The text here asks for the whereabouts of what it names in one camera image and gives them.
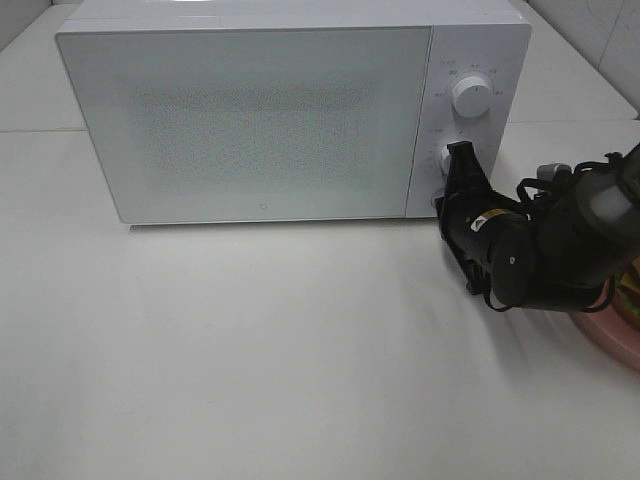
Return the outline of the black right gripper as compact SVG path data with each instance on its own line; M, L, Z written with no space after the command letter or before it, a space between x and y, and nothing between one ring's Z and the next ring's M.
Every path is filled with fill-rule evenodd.
M440 233L466 278L467 290L484 294L503 244L525 230L516 202L496 192L470 141L447 145L450 164L443 196L436 201Z

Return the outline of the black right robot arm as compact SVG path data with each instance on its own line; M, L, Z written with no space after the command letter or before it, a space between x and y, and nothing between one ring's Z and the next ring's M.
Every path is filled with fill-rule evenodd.
M447 147L441 237L473 295L494 311L594 313L639 256L639 150L603 162L542 165L511 199L491 186L469 141Z

